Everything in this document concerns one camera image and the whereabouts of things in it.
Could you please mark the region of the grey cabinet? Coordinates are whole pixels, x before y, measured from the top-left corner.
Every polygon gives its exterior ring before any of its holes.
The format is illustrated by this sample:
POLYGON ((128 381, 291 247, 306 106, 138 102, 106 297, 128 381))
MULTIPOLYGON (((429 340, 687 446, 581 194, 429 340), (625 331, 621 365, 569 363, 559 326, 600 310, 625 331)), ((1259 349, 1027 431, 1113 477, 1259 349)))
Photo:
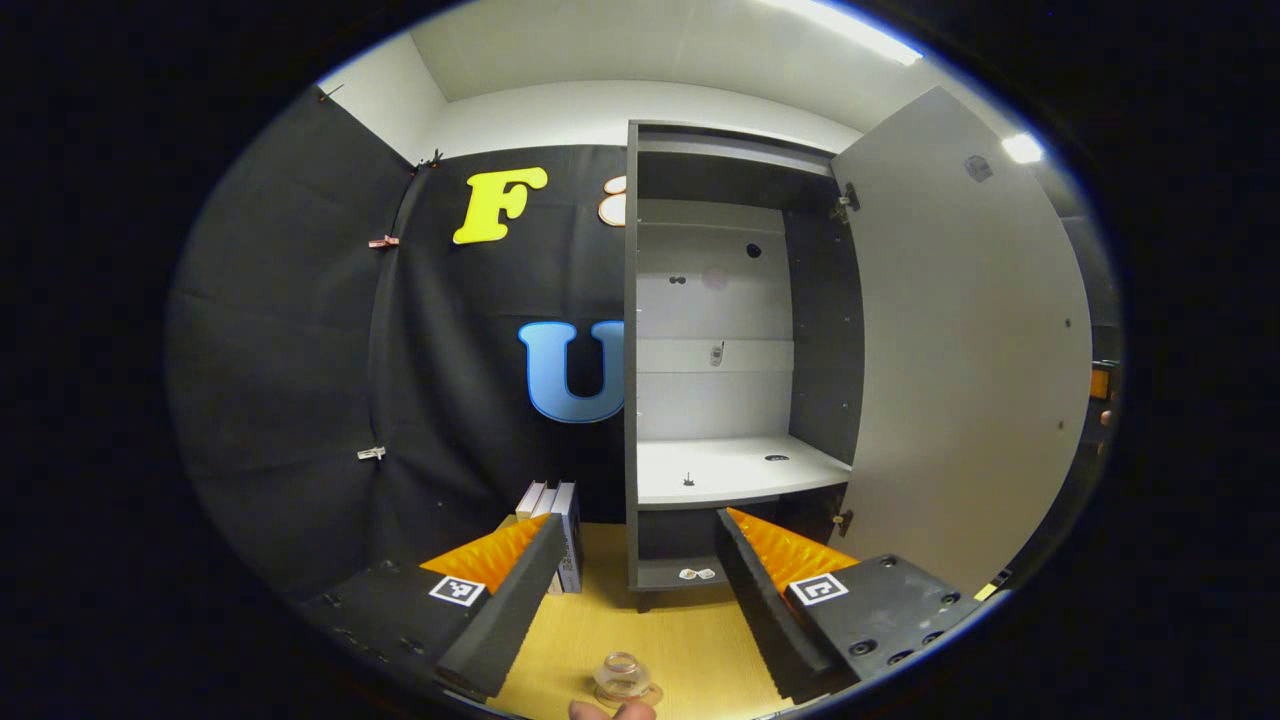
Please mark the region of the grey cabinet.
POLYGON ((864 329, 852 237, 829 211, 835 155, 724 127, 631 120, 623 318, 614 377, 625 450, 626 583, 659 594, 724 582, 717 512, 762 512, 827 542, 847 483, 732 505, 637 503, 640 441, 792 436, 852 465, 864 329))

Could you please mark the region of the beige cabinet door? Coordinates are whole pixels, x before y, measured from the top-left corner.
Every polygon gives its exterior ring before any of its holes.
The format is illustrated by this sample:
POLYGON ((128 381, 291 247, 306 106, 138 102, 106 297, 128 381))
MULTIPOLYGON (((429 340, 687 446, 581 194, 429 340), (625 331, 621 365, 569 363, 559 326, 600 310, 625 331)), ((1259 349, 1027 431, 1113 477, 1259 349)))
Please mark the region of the beige cabinet door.
POLYGON ((965 594, 1024 547, 1073 464, 1091 314, 1059 214, 947 90, 842 151, 861 283, 861 413, 838 547, 965 594))

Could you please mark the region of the clear glass bottle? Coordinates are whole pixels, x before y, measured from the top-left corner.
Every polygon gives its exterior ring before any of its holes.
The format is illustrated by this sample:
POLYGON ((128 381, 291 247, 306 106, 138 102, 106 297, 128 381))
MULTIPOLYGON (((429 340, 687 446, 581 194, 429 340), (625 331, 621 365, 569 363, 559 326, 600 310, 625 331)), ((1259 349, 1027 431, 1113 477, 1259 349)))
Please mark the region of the clear glass bottle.
POLYGON ((637 700, 652 689, 650 673, 628 652, 607 655, 594 671, 594 679, 600 694, 620 702, 637 700))

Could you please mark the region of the long ceiling light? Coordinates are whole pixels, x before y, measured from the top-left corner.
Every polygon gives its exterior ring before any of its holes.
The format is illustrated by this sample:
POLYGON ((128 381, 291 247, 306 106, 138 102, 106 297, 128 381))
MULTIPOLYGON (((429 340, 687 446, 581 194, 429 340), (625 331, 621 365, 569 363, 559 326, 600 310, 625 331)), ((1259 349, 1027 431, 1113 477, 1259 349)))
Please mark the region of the long ceiling light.
POLYGON ((836 32, 867 50, 902 67, 911 67, 924 55, 891 33, 879 29, 854 13, 827 0, 758 0, 765 6, 801 17, 819 27, 836 32))

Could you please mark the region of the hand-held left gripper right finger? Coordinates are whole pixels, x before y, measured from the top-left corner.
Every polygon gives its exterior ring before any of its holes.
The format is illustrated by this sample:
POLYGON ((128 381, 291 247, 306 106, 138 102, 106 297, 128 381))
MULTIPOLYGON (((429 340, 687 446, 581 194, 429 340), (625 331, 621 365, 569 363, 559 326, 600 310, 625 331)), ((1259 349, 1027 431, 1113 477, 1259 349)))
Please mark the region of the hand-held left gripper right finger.
POLYGON ((856 560, 737 509, 717 516, 724 575, 776 689, 796 705, 878 680, 983 605, 895 553, 856 560))

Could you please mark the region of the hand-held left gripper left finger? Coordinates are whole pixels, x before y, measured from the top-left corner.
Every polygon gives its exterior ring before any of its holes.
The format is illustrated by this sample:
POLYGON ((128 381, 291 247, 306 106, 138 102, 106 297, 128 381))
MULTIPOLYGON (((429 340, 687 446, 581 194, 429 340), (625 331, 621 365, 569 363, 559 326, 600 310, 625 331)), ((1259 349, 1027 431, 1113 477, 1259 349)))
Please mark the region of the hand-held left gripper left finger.
POLYGON ((356 657, 420 694, 500 693, 567 550, 543 514, 417 565, 385 560, 300 605, 356 657))

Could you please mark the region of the white cabinet shelf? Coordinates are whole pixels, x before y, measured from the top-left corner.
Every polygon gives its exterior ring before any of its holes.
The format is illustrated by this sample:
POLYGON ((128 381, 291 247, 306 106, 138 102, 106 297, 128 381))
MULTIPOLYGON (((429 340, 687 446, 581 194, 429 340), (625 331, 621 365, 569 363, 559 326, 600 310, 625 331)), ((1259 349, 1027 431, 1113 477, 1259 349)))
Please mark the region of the white cabinet shelf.
POLYGON ((736 503, 840 486, 851 466, 792 436, 640 441, 637 503, 736 503))

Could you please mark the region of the black backdrop cloth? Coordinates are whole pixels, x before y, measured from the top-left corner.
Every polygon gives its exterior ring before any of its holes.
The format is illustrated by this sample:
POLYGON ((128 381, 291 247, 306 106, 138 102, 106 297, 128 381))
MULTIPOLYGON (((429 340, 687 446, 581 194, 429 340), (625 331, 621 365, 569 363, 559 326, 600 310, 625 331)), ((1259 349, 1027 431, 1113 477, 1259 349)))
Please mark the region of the black backdrop cloth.
MULTIPOLYGON (((343 108, 294 102, 201 211, 166 314, 166 391, 195 489, 232 547, 283 594, 308 597, 383 559, 420 561, 493 528, 534 482, 577 484, 585 521, 625 528, 625 141, 631 120, 833 142, 753 119, 586 102, 531 140, 448 138, 415 173, 343 108), (384 234, 401 243, 370 249, 384 234), (381 461, 360 461, 381 446, 381 461)), ((1075 455, 1105 442, 1123 324, 1096 225, 1053 163, 1032 163, 1076 255, 1092 366, 1075 455)), ((1060 542, 1094 482, 1073 466, 993 579, 1060 542)))

